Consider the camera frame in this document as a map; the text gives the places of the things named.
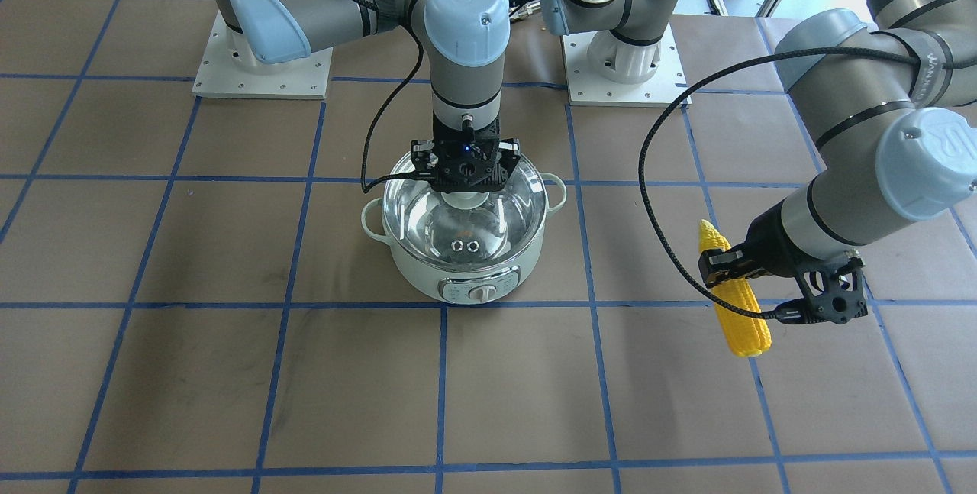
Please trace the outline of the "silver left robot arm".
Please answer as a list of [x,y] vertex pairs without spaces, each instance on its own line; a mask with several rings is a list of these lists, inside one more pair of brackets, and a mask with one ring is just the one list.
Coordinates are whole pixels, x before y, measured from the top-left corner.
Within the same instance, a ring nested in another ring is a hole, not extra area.
[[822,11],[772,62],[826,170],[757,217],[746,240],[705,250],[706,286],[761,276],[830,291],[857,278],[860,247],[975,192],[975,0],[866,0],[872,23]]

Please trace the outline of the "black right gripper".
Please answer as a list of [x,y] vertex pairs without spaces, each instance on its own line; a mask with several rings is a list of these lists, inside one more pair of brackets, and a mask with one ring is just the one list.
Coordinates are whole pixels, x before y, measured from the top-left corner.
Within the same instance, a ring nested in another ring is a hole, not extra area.
[[500,118],[478,128],[451,128],[433,115],[433,138],[412,140],[409,157],[418,177],[437,192],[496,192],[522,160],[517,138],[500,139]]

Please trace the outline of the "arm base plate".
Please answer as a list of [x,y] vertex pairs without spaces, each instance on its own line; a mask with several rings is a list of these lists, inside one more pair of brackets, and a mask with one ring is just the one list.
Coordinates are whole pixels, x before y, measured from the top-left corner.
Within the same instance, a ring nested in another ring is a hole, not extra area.
[[649,46],[622,42],[610,31],[561,37],[569,104],[665,108],[686,90],[671,25]]
[[222,14],[217,13],[192,94],[202,98],[324,100],[332,56],[330,48],[308,58],[265,65],[254,56],[247,39],[227,27]]

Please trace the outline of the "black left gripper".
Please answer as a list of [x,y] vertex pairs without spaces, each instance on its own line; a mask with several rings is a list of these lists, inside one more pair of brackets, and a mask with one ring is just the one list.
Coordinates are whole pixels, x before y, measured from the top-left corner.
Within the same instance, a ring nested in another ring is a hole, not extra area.
[[782,223],[782,199],[751,222],[742,246],[706,248],[698,258],[698,270],[708,289],[729,279],[767,276],[795,278],[803,272],[808,255],[789,239]]

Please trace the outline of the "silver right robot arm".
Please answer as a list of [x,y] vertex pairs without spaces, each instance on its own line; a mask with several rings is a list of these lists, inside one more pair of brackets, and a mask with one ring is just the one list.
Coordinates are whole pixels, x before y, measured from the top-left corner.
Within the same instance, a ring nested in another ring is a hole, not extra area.
[[404,28],[428,60],[432,138],[411,144],[409,177],[436,192],[498,192],[522,160],[500,136],[508,0],[216,0],[245,56],[260,65],[311,58]]

